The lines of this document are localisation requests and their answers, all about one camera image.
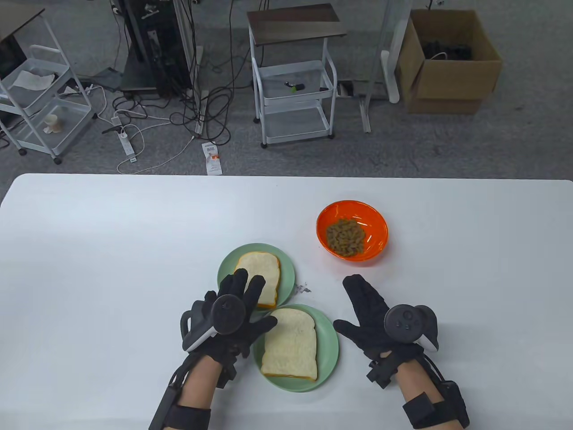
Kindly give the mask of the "person's left hand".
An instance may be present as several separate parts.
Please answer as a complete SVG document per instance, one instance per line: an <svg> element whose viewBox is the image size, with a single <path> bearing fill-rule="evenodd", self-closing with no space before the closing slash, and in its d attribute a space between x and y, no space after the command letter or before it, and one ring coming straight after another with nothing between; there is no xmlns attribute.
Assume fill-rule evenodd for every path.
<svg viewBox="0 0 573 430"><path fill-rule="evenodd" d="M248 271L240 268L221 281L218 292L209 291L195 301L180 318L182 348L189 354L186 361L195 365L210 357L231 367L239 355L248 357L254 341L278 323L275 317L250 321L264 286L261 275L248 281Z"/></svg>

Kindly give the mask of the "person's right hand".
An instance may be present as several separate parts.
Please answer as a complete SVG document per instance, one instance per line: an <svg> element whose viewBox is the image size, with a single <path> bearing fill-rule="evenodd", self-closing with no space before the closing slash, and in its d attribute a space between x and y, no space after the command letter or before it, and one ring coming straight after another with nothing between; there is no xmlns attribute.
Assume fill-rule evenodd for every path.
<svg viewBox="0 0 573 430"><path fill-rule="evenodd" d="M373 361L395 356L400 363L404 363L422 356L421 346L399 343L385 332L384 318L389 307L369 282L355 274L345 277L342 285L359 324L356 326L349 321L336 319L333 326L338 334L352 340Z"/></svg>

